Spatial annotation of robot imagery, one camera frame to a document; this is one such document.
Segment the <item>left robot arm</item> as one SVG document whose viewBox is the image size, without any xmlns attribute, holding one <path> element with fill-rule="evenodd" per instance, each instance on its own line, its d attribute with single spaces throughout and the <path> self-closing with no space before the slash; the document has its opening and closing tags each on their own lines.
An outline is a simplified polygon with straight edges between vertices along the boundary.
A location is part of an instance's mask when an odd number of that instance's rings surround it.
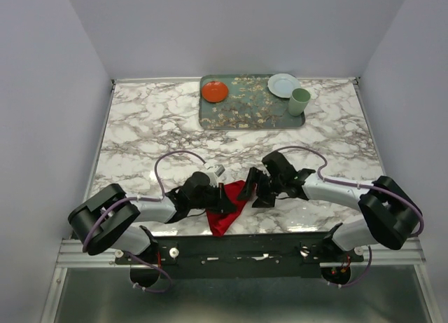
<svg viewBox="0 0 448 323">
<path fill-rule="evenodd" d="M 139 217 L 172 224 L 186 218 L 192 209 L 233 214 L 237 206 L 227 196 L 224 184 L 216 181 L 216 175 L 194 172 L 161 200 L 128 196 L 119 184 L 110 184 L 72 211 L 68 222 L 90 256 L 115 248 L 131 252 L 139 263 L 148 263 L 155 255 L 153 239 L 147 230 L 132 224 Z"/>
</svg>

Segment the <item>red cloth napkin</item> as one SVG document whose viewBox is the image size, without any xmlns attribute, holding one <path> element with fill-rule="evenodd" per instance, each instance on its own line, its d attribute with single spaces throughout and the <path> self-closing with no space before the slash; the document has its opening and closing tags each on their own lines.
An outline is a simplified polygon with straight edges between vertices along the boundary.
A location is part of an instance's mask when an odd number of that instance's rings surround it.
<svg viewBox="0 0 448 323">
<path fill-rule="evenodd" d="M 211 209 L 206 210 L 209 229 L 214 237 L 223 237 L 246 206 L 248 202 L 247 199 L 238 199 L 238 195 L 242 192 L 244 184 L 245 181 L 238 180 L 224 185 L 224 191 L 231 203 L 230 209 L 227 209 L 224 212 L 217 212 Z"/>
</svg>

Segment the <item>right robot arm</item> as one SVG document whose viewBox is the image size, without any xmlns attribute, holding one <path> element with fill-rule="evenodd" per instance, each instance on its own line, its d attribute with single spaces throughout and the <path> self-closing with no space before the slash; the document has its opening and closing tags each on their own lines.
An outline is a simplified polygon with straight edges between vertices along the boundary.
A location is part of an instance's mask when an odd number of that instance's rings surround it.
<svg viewBox="0 0 448 323">
<path fill-rule="evenodd" d="M 314 256 L 338 261 L 357 247 L 375 244 L 399 250 L 424 228 L 420 209 L 390 177 L 380 176 L 371 183 L 324 177 L 321 170 L 296 170 L 278 151 L 266 155 L 262 163 L 266 170 L 249 170 L 238 200 L 255 195 L 254 208 L 270 208 L 285 193 L 289 198 L 326 201 L 361 213 L 361 219 L 329 230 L 311 249 Z"/>
</svg>

